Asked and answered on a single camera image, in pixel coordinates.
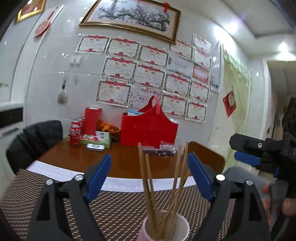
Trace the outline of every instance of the red box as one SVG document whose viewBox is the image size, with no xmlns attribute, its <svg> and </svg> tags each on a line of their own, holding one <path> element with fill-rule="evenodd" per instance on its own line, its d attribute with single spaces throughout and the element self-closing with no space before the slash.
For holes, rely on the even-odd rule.
<svg viewBox="0 0 296 241">
<path fill-rule="evenodd" d="M 101 118 L 102 109 L 88 107 L 85 109 L 82 133 L 86 135 L 96 135 L 96 123 Z"/>
</svg>

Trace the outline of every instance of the white cup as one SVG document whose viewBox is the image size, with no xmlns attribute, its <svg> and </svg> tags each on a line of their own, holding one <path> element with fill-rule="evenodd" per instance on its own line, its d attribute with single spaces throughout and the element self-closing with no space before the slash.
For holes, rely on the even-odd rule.
<svg viewBox="0 0 296 241">
<path fill-rule="evenodd" d="M 162 218 L 166 211 L 160 211 L 158 213 L 159 218 Z M 148 217 L 146 217 L 142 223 L 140 233 L 137 237 L 136 241 L 157 241 L 152 239 L 148 233 L 150 233 L 150 226 L 148 225 L 149 222 L 147 222 Z M 190 226 L 186 218 L 184 218 L 180 214 L 176 214 L 175 217 L 176 220 L 176 228 L 175 228 L 175 234 L 173 239 L 170 241 L 185 241 L 189 235 Z"/>
</svg>

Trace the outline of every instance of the woven placemat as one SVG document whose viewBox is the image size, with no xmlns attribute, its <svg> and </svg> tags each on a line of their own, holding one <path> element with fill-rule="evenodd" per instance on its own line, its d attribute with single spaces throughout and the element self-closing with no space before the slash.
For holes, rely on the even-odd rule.
<svg viewBox="0 0 296 241">
<path fill-rule="evenodd" d="M 12 228 L 23 240 L 26 240 L 35 202 L 47 179 L 48 177 L 43 175 L 20 170 L 3 194 L 0 207 Z M 159 208 L 168 208 L 170 193 L 170 190 L 155 192 Z M 71 203 L 68 199 L 65 199 L 64 203 L 73 238 L 82 240 L 73 216 Z M 210 203 L 201 196 L 196 186 L 183 189 L 178 213 L 189 222 L 190 234 L 187 240 L 193 239 L 209 207 Z M 230 200 L 219 240 L 226 236 L 233 207 L 234 200 Z M 136 240 L 141 224 L 146 217 L 143 193 L 101 191 L 98 197 L 90 203 L 90 209 L 108 241 Z"/>
</svg>

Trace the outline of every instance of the coca-cola can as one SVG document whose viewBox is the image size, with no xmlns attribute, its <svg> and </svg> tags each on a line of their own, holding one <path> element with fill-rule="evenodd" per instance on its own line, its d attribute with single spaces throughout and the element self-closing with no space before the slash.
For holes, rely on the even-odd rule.
<svg viewBox="0 0 296 241">
<path fill-rule="evenodd" d="M 80 122 L 77 121 L 77 120 L 74 120 L 74 121 L 71 122 L 71 126 L 72 126 L 72 125 L 80 126 Z"/>
<path fill-rule="evenodd" d="M 77 146 L 80 141 L 81 127 L 79 125 L 71 125 L 70 127 L 70 146 Z"/>
<path fill-rule="evenodd" d="M 82 128 L 84 120 L 82 120 L 81 118 L 78 118 L 78 119 L 76 119 L 76 121 L 79 122 L 79 126 L 80 126 L 80 128 Z"/>
</svg>

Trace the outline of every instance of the gold picture frame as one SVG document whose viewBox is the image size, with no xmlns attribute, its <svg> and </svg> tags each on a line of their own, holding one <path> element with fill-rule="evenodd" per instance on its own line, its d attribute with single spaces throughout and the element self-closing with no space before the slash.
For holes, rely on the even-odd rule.
<svg viewBox="0 0 296 241">
<path fill-rule="evenodd" d="M 46 3 L 46 0 L 30 0 L 30 1 L 28 0 L 28 4 L 26 4 L 16 16 L 15 22 L 19 23 L 36 14 L 43 13 L 45 8 L 45 3 Z"/>
<path fill-rule="evenodd" d="M 124 28 L 176 43 L 180 17 L 180 10 L 153 0 L 97 0 L 79 25 Z"/>
</svg>

